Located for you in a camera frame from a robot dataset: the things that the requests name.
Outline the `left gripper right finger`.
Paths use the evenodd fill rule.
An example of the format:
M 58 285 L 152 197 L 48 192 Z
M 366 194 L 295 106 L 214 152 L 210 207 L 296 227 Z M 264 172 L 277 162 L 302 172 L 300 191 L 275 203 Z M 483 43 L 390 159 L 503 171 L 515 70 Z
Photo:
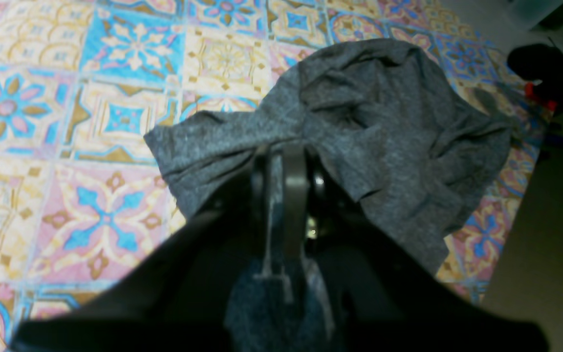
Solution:
M 312 147 L 283 158 L 283 252 L 315 264 L 330 349 L 547 352 L 538 325 L 491 314 L 441 285 L 327 174 Z

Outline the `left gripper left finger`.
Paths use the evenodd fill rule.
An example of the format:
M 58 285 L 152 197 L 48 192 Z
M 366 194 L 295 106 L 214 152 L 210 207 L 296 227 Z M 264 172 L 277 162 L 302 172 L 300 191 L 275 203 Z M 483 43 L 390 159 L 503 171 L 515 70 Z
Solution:
M 274 237 L 279 181 L 259 147 L 233 169 L 185 227 L 97 298 L 71 312 L 22 322 L 14 352 L 231 350 L 233 310 L 251 311 L 282 277 Z

